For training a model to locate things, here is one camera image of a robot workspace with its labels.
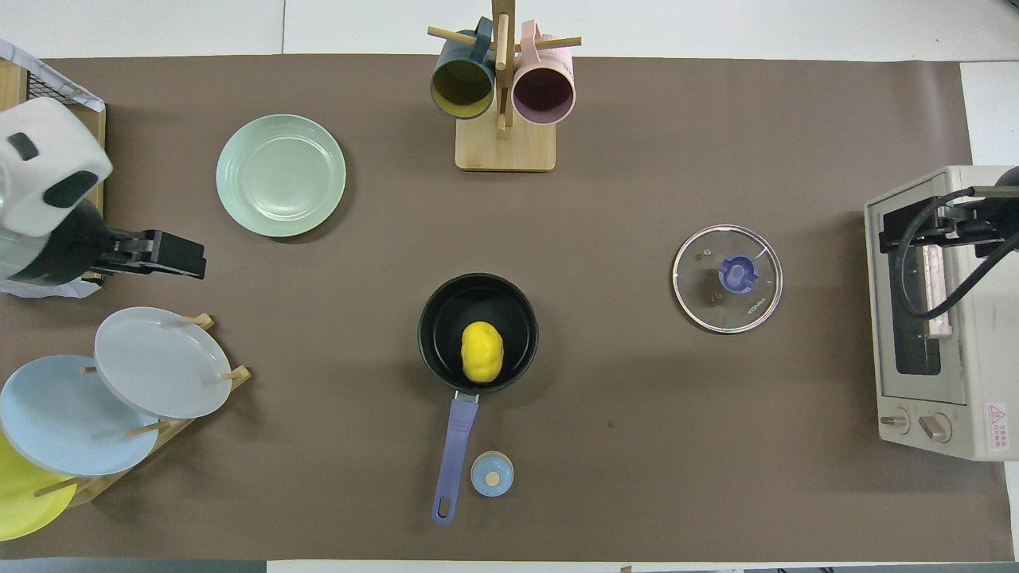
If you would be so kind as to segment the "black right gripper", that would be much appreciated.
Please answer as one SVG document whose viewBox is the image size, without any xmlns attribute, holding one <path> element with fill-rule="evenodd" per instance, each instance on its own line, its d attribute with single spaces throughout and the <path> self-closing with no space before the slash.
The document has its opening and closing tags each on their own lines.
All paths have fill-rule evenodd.
<svg viewBox="0 0 1019 573">
<path fill-rule="evenodd" d="M 1019 191 L 1001 191 L 1004 186 L 1019 188 L 1019 166 L 1009 168 L 996 184 L 998 191 L 979 195 L 980 200 L 963 209 L 938 207 L 923 219 L 910 246 L 954 246 L 960 240 L 974 244 L 976 257 L 990 257 L 1012 236 L 1019 233 Z M 913 203 L 884 213 L 880 222 L 880 249 L 896 249 L 909 225 L 928 203 Z"/>
</svg>

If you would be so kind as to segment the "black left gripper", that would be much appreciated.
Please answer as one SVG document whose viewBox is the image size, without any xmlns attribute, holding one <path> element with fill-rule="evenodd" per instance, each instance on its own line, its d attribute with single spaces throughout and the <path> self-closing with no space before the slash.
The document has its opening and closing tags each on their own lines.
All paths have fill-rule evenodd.
<svg viewBox="0 0 1019 573">
<path fill-rule="evenodd" d="M 137 246 L 118 251 L 117 244 L 152 242 L 149 260 Z M 162 273 L 203 279 L 206 258 L 203 244 L 164 231 L 128 232 L 109 228 L 99 210 L 83 201 L 44 240 L 41 251 L 21 271 L 12 275 L 16 283 L 59 287 L 78 279 L 86 272 L 99 275 Z"/>
</svg>

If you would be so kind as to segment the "glass lid blue knob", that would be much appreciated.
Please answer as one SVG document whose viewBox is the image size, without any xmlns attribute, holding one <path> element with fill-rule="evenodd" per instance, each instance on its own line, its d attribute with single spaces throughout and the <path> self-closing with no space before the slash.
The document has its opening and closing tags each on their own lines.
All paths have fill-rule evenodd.
<svg viewBox="0 0 1019 573">
<path fill-rule="evenodd" d="M 671 283 L 692 323 L 723 335 L 746 333 L 766 322 L 785 287 L 771 243 L 736 224 L 689 236 L 674 255 Z"/>
</svg>

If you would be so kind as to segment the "yellow potato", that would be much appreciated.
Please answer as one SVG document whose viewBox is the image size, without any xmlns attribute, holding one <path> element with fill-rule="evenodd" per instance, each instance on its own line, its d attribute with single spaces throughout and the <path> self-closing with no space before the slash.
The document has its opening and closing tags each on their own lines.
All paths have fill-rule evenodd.
<svg viewBox="0 0 1019 573">
<path fill-rule="evenodd" d="M 461 360 L 466 378 L 488 385 L 498 378 L 505 359 L 505 342 L 489 322 L 472 322 L 462 332 Z"/>
</svg>

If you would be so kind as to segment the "grey plate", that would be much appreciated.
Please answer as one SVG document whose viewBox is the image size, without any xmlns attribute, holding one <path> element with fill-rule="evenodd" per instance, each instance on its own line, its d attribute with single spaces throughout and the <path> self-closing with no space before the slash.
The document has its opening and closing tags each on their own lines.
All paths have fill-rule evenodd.
<svg viewBox="0 0 1019 573">
<path fill-rule="evenodd" d="M 131 307 L 98 327 L 92 358 L 101 380 L 128 406 L 160 419 L 197 419 L 232 392 L 225 352 L 174 312 Z"/>
</svg>

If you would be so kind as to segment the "pale green plate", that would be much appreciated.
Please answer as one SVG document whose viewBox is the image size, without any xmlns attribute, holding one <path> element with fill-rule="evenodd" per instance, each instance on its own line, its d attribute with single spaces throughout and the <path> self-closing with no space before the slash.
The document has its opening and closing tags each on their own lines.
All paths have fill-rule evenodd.
<svg viewBox="0 0 1019 573">
<path fill-rule="evenodd" d="M 347 165 L 336 138 L 298 114 L 269 114 L 236 131 L 215 170 L 218 198 L 243 228 L 266 238 L 312 232 L 345 196 Z"/>
</svg>

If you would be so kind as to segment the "light blue plate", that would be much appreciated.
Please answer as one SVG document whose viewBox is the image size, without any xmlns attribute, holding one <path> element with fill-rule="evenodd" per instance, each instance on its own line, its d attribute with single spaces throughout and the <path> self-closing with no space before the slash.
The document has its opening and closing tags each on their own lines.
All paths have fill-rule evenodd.
<svg viewBox="0 0 1019 573">
<path fill-rule="evenodd" d="M 135 468 L 156 447 L 157 422 L 112 394 L 90 357 L 55 355 L 22 365 L 0 389 L 0 428 L 41 468 L 101 478 Z"/>
</svg>

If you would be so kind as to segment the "yellow plate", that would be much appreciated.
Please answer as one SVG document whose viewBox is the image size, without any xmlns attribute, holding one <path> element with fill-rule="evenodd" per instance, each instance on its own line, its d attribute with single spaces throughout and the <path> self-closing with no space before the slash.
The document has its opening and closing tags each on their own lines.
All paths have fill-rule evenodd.
<svg viewBox="0 0 1019 573">
<path fill-rule="evenodd" d="M 0 431 L 0 541 L 28 536 L 58 518 L 76 493 L 76 485 L 35 493 L 67 479 L 33 464 Z"/>
</svg>

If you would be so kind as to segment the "white crumpled plastic sheet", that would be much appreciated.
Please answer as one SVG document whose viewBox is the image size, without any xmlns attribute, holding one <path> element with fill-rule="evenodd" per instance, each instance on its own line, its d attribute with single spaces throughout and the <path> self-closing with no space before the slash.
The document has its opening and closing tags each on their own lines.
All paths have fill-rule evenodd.
<svg viewBox="0 0 1019 573">
<path fill-rule="evenodd" d="M 86 298 L 97 293 L 102 287 L 104 279 L 84 279 L 84 277 L 57 287 L 42 287 L 3 279 L 0 280 L 0 294 L 11 294 L 18 298 Z"/>
<path fill-rule="evenodd" d="M 25 72 L 30 71 L 34 75 L 52 81 L 52 83 L 54 83 L 54 81 L 61 81 L 61 83 L 66 84 L 71 84 L 73 82 L 74 84 L 77 84 L 77 86 L 81 86 L 81 84 L 76 81 L 62 75 L 61 72 L 58 72 L 58 70 L 52 68 L 52 66 L 41 61 L 37 58 L 37 56 L 30 54 L 22 48 L 8 42 L 3 39 L 3 37 L 0 37 L 0 59 L 18 66 L 20 69 L 25 70 Z M 105 111 L 106 104 L 102 98 L 90 92 L 83 86 L 81 86 L 81 91 L 84 92 L 79 98 L 81 105 L 94 112 Z"/>
</svg>

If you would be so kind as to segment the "beige toaster oven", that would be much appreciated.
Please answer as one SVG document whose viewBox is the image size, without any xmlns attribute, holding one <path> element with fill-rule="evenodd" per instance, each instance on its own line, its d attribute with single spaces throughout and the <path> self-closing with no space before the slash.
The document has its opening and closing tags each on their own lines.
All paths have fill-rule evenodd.
<svg viewBox="0 0 1019 573">
<path fill-rule="evenodd" d="M 896 249 L 880 249 L 884 213 L 958 189 L 996 184 L 1007 166 L 945 166 L 864 207 L 878 434 L 888 442 L 973 461 L 1019 462 L 1019 250 L 938 317 L 929 310 L 989 257 L 974 244 L 909 246 L 894 283 Z"/>
</svg>

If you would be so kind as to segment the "wooden shelf unit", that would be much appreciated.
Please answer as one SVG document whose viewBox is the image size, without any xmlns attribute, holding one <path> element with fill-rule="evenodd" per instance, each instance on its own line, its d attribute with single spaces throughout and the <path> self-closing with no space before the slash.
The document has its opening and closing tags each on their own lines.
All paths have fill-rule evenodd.
<svg viewBox="0 0 1019 573">
<path fill-rule="evenodd" d="M 26 72 L 18 66 L 0 59 L 0 112 L 28 102 L 25 100 Z M 83 105 L 65 106 L 91 131 L 98 143 L 105 149 L 106 111 L 94 112 Z M 101 212 L 103 184 L 96 186 L 87 195 L 87 200 Z"/>
</svg>

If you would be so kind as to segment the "dark teal mug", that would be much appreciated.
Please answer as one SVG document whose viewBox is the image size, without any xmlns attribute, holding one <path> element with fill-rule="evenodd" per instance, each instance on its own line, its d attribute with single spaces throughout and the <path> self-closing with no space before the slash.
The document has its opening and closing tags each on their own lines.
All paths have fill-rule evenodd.
<svg viewBox="0 0 1019 573">
<path fill-rule="evenodd" d="M 469 120 L 488 112 L 494 102 L 494 22 L 482 16 L 474 29 L 461 34 L 470 42 L 445 41 L 431 76 L 430 94 L 441 112 L 455 120 Z"/>
</svg>

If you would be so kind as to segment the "wooden mug tree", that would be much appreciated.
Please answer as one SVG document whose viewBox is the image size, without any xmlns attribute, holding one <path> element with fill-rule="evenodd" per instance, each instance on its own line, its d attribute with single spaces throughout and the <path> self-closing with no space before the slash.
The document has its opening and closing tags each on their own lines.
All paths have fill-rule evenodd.
<svg viewBox="0 0 1019 573">
<path fill-rule="evenodd" d="M 455 167 L 474 173 L 549 173 L 556 166 L 558 123 L 553 126 L 538 126 L 521 119 L 514 111 L 514 61 L 521 51 L 523 22 L 516 22 L 516 1 L 490 0 L 490 4 L 491 14 L 486 17 L 494 22 L 494 40 L 491 44 L 496 68 L 494 102 L 488 112 L 476 119 L 453 119 Z M 440 37 L 444 43 L 447 39 L 469 43 L 469 37 L 461 32 L 462 30 L 452 32 L 434 27 L 428 29 L 430 36 Z M 572 50 L 582 44 L 581 37 L 552 37 L 551 41 L 539 42 L 537 47 L 569 47 Z"/>
</svg>

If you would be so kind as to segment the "brown table mat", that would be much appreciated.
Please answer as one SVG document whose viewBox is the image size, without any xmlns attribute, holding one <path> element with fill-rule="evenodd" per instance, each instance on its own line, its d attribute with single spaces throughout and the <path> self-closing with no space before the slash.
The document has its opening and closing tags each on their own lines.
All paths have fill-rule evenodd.
<svg viewBox="0 0 1019 573">
<path fill-rule="evenodd" d="M 91 503 L 0 557 L 485 561 L 1004 561 L 1001 465 L 878 435 L 864 203 L 971 160 L 957 63 L 579 59 L 545 174 L 462 173 L 433 56 L 55 60 L 107 103 L 111 225 L 204 244 L 202 280 L 116 275 L 87 298 L 0 296 L 0 384 L 88 355 L 127 307 L 207 312 L 252 379 Z M 331 133 L 338 209 L 266 238 L 226 213 L 225 143 L 269 114 Z M 746 226 L 774 247 L 771 318 L 688 319 L 673 258 Z M 482 396 L 465 483 L 430 518 L 452 392 L 423 304 L 506 277 L 539 321 L 512 388 Z"/>
</svg>

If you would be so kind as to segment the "pink ribbed mug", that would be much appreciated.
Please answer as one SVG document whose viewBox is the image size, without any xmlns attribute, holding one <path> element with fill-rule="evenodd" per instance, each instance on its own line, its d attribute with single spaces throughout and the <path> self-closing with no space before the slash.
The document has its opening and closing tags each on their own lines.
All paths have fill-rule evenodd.
<svg viewBox="0 0 1019 573">
<path fill-rule="evenodd" d="M 537 21 L 521 25 L 521 51 L 514 61 L 512 104 L 517 115 L 538 126 L 553 126 L 569 116 L 576 102 L 574 55 L 569 47 L 540 49 L 553 37 Z"/>
</svg>

